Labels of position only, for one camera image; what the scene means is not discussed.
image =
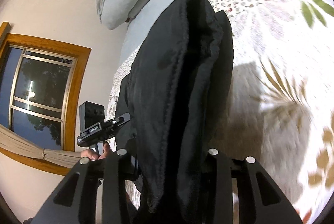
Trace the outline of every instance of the beige curtain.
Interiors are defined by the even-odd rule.
[[[0,125],[0,147],[10,152],[36,159],[44,159],[63,167],[73,167],[80,159],[80,152],[43,149]]]

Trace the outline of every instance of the beige wall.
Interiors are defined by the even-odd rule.
[[[95,0],[1,0],[0,23],[3,21],[11,24],[11,33],[92,48],[79,104],[92,101],[107,107],[126,24],[113,31],[103,27],[96,14]],[[77,114],[76,136],[79,131]],[[0,154],[0,191],[21,221],[36,214],[60,180],[61,176],[27,167]]]

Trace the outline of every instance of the metal window frame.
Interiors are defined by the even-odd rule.
[[[69,92],[69,89],[70,89],[70,86],[71,86],[71,83],[72,83],[74,68],[76,66],[77,59],[74,58],[74,57],[60,55],[60,54],[56,54],[56,53],[52,53],[52,52],[47,52],[47,51],[42,51],[42,50],[37,50],[37,49],[32,49],[32,48],[25,48],[25,47],[17,46],[17,45],[14,45],[14,44],[10,44],[9,47],[22,49],[21,56],[19,58],[19,61],[17,63],[16,69],[15,69],[12,88],[11,88],[11,94],[10,94],[10,98],[9,98],[9,101],[10,101],[9,116],[8,116],[9,128],[11,130],[13,130],[13,109],[17,110],[17,111],[20,111],[20,112],[23,112],[23,113],[26,113],[26,114],[37,116],[37,117],[40,117],[40,118],[45,118],[45,119],[48,119],[48,120],[61,122],[61,148],[63,149],[64,148],[64,140],[65,140],[64,129],[65,129],[65,118],[66,118],[67,105],[68,105],[68,92]],[[54,60],[51,60],[51,59],[41,58],[41,57],[32,56],[32,55],[26,55],[25,54],[26,51],[30,51],[30,52],[34,52],[34,53],[40,53],[40,54],[44,54],[44,55],[51,55],[51,56],[55,56],[55,57],[59,57],[59,58],[64,58],[64,59],[67,59],[67,60],[71,60],[72,64],[58,62],[58,61],[54,61]],[[51,106],[45,106],[43,104],[35,103],[35,102],[32,102],[32,101],[28,101],[28,100],[21,99],[21,98],[18,98],[18,97],[14,96],[17,77],[18,77],[18,74],[19,74],[19,71],[20,71],[20,68],[21,68],[23,58],[29,58],[29,59],[44,61],[44,62],[47,62],[47,63],[57,64],[57,65],[66,66],[66,67],[70,68],[70,71],[69,71],[68,77],[67,77],[64,97],[63,97],[62,109],[54,108],[54,107],[51,107]],[[39,114],[39,113],[30,111],[30,110],[26,110],[26,109],[14,106],[13,105],[14,100],[24,102],[24,103],[28,103],[28,104],[31,104],[33,106],[37,106],[37,107],[40,107],[40,108],[43,108],[43,109],[47,109],[47,110],[51,110],[51,111],[55,111],[55,112],[61,112],[61,119],[51,117],[51,116],[46,116],[46,115],[43,115],[43,114]]]

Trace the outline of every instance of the silver screw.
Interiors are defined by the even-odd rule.
[[[246,158],[246,161],[250,164],[254,164],[255,163],[255,158],[253,156],[248,156]]]
[[[211,148],[211,149],[209,150],[209,154],[211,154],[211,155],[217,155],[217,154],[218,154],[218,150],[215,149],[215,148]]]
[[[117,151],[117,155],[118,155],[118,156],[126,155],[126,153],[127,153],[127,151],[126,151],[126,149],[124,149],[124,148],[121,148],[121,149],[119,149],[119,150]]]
[[[80,164],[85,165],[89,163],[89,158],[88,157],[83,157],[80,159]]]

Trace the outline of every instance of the white floral blanket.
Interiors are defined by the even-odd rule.
[[[209,1],[230,18],[234,45],[228,106],[211,143],[234,158],[257,158],[312,223],[334,191],[334,2]],[[114,76],[108,118],[137,51]],[[127,191],[138,207],[133,183]]]

